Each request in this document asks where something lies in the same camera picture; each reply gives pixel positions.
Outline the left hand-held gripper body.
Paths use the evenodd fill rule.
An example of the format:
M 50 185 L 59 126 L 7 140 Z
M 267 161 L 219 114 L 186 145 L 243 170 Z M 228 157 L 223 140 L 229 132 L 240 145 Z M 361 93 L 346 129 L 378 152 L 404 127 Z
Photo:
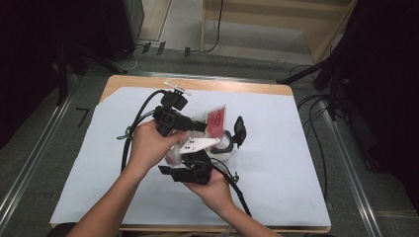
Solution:
M 173 129 L 190 130 L 191 120 L 180 114 L 180 111 L 185 108 L 188 100 L 184 94 L 190 96 L 185 89 L 169 81 L 165 85 L 172 88 L 172 91 L 165 91 L 164 96 L 160 101 L 160 106 L 155 108 L 153 117 L 157 122 L 157 130 L 163 135 L 167 136 Z

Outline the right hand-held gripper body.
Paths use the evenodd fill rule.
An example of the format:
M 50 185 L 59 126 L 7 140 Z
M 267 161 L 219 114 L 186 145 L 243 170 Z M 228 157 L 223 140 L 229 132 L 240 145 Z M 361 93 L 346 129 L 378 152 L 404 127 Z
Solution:
M 219 143 L 218 138 L 190 138 L 179 149 L 184 168 L 173 168 L 171 176 L 175 182 L 205 185 L 210 180 L 212 164 L 207 148 Z

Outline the red and white sugar pouch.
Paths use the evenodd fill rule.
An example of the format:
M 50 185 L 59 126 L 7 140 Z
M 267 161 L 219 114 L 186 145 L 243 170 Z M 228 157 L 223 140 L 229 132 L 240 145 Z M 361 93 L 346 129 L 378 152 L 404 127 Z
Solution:
M 220 106 L 195 115 L 194 120 L 204 122 L 207 128 L 204 132 L 188 131 L 187 135 L 166 153 L 165 162 L 174 167 L 182 163 L 182 155 L 202 150 L 210 158 L 219 161 L 228 160 L 230 151 L 224 151 L 224 148 L 229 144 L 228 138 L 224 134 L 225 112 L 226 106 Z

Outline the person's left hand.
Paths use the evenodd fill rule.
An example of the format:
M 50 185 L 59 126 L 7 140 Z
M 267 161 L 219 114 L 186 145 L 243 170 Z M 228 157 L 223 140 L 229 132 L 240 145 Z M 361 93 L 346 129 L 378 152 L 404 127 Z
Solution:
M 142 123 L 134 131 L 124 174 L 134 180 L 142 180 L 185 135 L 185 131 L 175 131 L 171 135 L 162 136 L 157 131 L 157 123 L 154 120 Z

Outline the person's right hand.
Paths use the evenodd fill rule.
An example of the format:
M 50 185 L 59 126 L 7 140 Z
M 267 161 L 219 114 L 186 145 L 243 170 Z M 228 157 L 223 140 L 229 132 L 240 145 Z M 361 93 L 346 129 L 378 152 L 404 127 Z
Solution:
M 211 172 L 211 177 L 205 185 L 185 183 L 185 186 L 219 216 L 225 216 L 236 208 L 231 197 L 229 183 L 216 170 Z

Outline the wooden table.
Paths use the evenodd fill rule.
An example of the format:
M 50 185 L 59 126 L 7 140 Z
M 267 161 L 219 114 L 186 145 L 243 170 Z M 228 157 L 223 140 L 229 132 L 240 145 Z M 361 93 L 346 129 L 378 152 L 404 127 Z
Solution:
M 109 189 L 121 171 L 126 128 L 141 107 L 160 102 L 169 81 L 190 96 L 183 113 L 194 116 L 226 106 L 224 124 L 232 129 L 242 116 L 243 146 L 227 167 L 251 214 L 279 232 L 327 232 L 331 221 L 288 86 L 194 79 L 113 76 L 95 109 L 50 223 L 78 221 Z

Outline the white paper sheet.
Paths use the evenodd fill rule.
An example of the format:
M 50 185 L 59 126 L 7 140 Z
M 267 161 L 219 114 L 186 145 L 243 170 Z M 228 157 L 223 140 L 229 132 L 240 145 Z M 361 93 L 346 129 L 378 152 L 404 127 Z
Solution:
M 78 221 L 121 171 L 122 136 L 140 106 L 153 109 L 160 96 L 149 88 L 123 87 L 97 107 L 51 223 Z M 271 227 L 327 227 L 328 211 L 295 101 L 291 96 L 195 91 L 183 109 L 191 117 L 224 106 L 225 127 L 244 119 L 247 137 L 226 165 L 252 216 Z M 124 219 L 126 225 L 221 226 L 221 220 L 181 183 L 152 168 Z

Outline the dark cabinet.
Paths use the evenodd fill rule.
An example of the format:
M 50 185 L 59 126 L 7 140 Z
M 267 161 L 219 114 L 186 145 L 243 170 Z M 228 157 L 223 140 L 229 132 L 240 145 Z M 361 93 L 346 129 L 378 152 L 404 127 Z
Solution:
M 135 49 L 144 20 L 142 0 L 100 0 L 105 23 L 105 55 L 117 59 Z

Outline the black metal stand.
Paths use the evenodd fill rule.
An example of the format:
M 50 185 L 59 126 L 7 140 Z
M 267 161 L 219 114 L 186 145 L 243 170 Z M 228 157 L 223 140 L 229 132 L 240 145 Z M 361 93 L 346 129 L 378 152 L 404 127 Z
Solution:
M 101 57 L 87 47 L 72 41 L 64 42 L 57 50 L 57 88 L 58 100 L 57 104 L 61 106 L 69 95 L 67 82 L 67 66 L 76 73 L 84 75 L 87 72 L 87 64 L 84 57 L 89 57 L 95 62 L 109 69 L 111 72 L 123 74 L 124 71 L 119 69 L 115 64 Z

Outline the dark round stool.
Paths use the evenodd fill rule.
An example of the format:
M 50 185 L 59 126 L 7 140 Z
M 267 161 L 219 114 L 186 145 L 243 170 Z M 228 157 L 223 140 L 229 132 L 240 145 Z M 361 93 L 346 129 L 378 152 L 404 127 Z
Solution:
M 66 237 L 75 225 L 76 222 L 58 224 L 47 233 L 46 237 Z

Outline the black tripod stand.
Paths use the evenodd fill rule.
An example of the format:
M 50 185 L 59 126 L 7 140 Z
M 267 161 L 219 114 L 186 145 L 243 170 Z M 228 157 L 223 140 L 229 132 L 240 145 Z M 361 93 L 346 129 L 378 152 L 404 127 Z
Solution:
M 324 60 L 311 65 L 286 79 L 277 79 L 276 82 L 280 85 L 290 85 L 305 76 L 317 72 L 317 76 L 313 82 L 314 89 L 323 90 L 327 85 L 330 85 L 327 112 L 332 120 L 335 121 L 337 117 L 338 85 L 339 81 L 342 79 L 341 71 L 340 52 L 337 49 L 334 49 Z

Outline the dark curtain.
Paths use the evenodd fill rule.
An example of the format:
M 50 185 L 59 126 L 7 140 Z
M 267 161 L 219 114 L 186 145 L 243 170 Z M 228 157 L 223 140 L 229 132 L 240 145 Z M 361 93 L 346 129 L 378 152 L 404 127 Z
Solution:
M 358 0 L 347 93 L 375 139 L 368 149 L 419 214 L 419 0 Z
M 0 0 L 0 149 L 64 82 L 54 63 L 87 71 L 79 31 L 91 0 Z

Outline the metal floor rail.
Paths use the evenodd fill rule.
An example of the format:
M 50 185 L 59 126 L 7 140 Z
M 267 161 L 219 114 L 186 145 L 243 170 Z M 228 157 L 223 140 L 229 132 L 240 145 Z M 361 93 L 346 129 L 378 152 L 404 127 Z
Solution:
M 374 209 L 372 208 L 368 196 L 364 191 L 361 180 L 359 179 L 352 163 L 350 153 L 344 144 L 344 139 L 338 128 L 338 123 L 333 120 L 330 115 L 325 116 L 325 121 L 336 144 L 337 153 L 341 159 L 345 177 L 355 200 L 358 213 L 363 220 L 367 234 L 369 237 L 382 237 Z
M 68 94 L 57 105 L 53 90 L 0 150 L 0 237 L 18 206 L 56 128 L 66 113 L 80 79 L 69 80 Z
M 125 73 L 124 76 L 142 76 L 153 78 L 176 78 L 176 79 L 197 79 L 197 80 L 217 80 L 217 81 L 232 81 L 232 82 L 246 82 L 258 84 L 277 84 L 276 79 L 258 79 L 258 78 L 239 78 L 230 76 L 213 76 L 213 75 L 192 75 L 180 73 L 164 73 L 164 72 L 134 72 Z

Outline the light wooden frame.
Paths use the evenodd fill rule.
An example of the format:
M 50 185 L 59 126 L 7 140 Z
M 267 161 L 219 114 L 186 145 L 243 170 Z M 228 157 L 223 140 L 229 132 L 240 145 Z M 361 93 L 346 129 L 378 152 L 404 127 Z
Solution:
M 201 49 L 206 21 L 303 31 L 314 63 L 347 26 L 358 0 L 203 0 Z

